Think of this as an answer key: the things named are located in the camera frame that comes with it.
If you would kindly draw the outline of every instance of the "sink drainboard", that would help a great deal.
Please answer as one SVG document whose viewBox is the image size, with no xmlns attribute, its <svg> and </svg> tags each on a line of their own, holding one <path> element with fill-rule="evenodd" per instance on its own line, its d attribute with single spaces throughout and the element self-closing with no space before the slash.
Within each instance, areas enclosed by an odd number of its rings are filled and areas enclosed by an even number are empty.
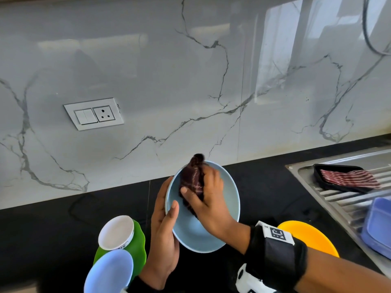
<svg viewBox="0 0 391 293">
<path fill-rule="evenodd" d="M 374 175 L 382 188 L 368 193 L 324 190 L 313 176 L 313 164 L 359 166 Z M 391 279 L 391 260 L 373 251 L 360 238 L 368 208 L 375 197 L 391 199 L 391 146 L 371 148 L 344 155 L 301 162 L 286 166 L 308 192 L 341 224 L 353 240 Z"/>
</svg>

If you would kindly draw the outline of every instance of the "light blue plate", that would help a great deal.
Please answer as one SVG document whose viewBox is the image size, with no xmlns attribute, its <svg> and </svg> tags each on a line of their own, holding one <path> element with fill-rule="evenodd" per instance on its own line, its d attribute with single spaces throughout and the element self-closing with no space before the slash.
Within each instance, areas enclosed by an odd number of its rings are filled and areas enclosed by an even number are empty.
<svg viewBox="0 0 391 293">
<path fill-rule="evenodd" d="M 220 176 L 224 181 L 224 199 L 227 204 L 231 216 L 239 221 L 241 212 L 241 203 L 239 200 L 239 192 L 235 182 L 229 173 L 217 163 L 205 161 L 209 166 L 220 171 Z M 211 235 L 201 225 L 200 221 L 190 213 L 183 205 L 182 198 L 179 196 L 179 180 L 180 172 L 177 172 L 171 181 L 167 190 L 165 211 L 168 212 L 174 200 L 179 202 L 179 215 L 175 223 L 173 233 L 178 241 L 191 251 L 198 253 L 210 253 L 218 250 L 225 245 L 224 242 Z"/>
<path fill-rule="evenodd" d="M 129 285 L 133 273 L 133 258 L 118 249 L 102 256 L 91 268 L 84 283 L 84 293 L 120 293 Z"/>
</svg>

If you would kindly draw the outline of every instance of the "white cup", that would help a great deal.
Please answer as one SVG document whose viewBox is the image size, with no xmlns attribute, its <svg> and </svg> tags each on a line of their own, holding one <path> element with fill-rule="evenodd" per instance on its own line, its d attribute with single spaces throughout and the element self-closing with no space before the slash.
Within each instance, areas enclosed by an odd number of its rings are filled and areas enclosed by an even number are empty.
<svg viewBox="0 0 391 293">
<path fill-rule="evenodd" d="M 108 221 L 99 233 L 98 244 L 103 250 L 123 249 L 134 236 L 134 222 L 126 215 Z"/>
</svg>

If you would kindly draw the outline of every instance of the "black countertop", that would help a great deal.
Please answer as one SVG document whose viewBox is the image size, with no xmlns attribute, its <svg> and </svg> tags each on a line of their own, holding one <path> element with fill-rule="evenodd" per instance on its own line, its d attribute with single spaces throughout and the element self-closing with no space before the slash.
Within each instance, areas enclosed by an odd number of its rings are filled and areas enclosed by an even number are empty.
<svg viewBox="0 0 391 293">
<path fill-rule="evenodd" d="M 391 135 L 383 135 L 225 166 L 239 190 L 240 222 L 308 222 L 334 243 L 342 258 L 379 272 L 285 165 L 390 143 Z M 164 180 L 0 210 L 0 288 L 35 281 L 40 292 L 82 292 L 100 229 L 118 215 L 127 214 L 140 223 L 148 251 L 150 217 Z M 219 292 L 235 292 L 242 264 L 242 256 L 229 246 L 210 254 L 197 254 L 181 246 L 178 266 L 165 291 L 211 291 L 213 284 Z"/>
</svg>

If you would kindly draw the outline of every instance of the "dish cloth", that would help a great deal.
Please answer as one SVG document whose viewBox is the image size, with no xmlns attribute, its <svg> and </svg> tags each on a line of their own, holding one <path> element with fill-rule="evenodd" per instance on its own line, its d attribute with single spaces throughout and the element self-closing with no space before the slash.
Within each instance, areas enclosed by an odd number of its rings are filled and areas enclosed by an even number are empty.
<svg viewBox="0 0 391 293">
<path fill-rule="evenodd" d="M 340 186 L 365 187 L 379 189 L 380 183 L 374 176 L 366 170 L 351 171 L 348 173 L 332 172 L 321 169 L 323 178 L 326 182 Z"/>
<path fill-rule="evenodd" d="M 197 215 L 190 204 L 182 196 L 181 188 L 187 187 L 194 192 L 201 201 L 204 200 L 204 172 L 202 165 L 204 164 L 203 154 L 195 154 L 187 166 L 181 171 L 181 179 L 179 182 L 179 196 L 183 199 L 183 205 L 197 218 Z"/>
</svg>

